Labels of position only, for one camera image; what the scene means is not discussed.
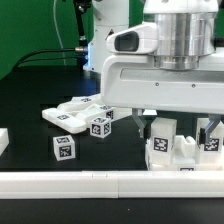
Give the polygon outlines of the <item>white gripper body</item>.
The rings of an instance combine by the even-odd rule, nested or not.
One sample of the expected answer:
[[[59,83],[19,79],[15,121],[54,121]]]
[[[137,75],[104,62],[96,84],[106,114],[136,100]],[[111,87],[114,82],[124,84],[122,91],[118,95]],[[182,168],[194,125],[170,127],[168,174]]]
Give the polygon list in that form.
[[[103,66],[101,97],[115,107],[224,114],[224,53],[189,71],[157,69],[149,55],[113,55]]]

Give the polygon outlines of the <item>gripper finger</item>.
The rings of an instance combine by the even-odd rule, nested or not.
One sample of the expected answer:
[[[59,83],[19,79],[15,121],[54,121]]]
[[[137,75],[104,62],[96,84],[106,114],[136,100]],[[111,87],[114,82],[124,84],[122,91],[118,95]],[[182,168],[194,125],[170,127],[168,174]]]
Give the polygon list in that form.
[[[146,124],[147,124],[147,122],[143,118],[143,110],[133,108],[132,109],[132,117],[133,117],[134,121],[136,122],[137,126],[139,127],[140,137],[143,138],[144,137],[144,130],[145,130],[145,127],[146,127]]]
[[[211,133],[215,130],[215,128],[221,121],[221,116],[218,114],[209,114],[208,118],[209,123],[205,127],[205,143],[208,143],[210,141]]]

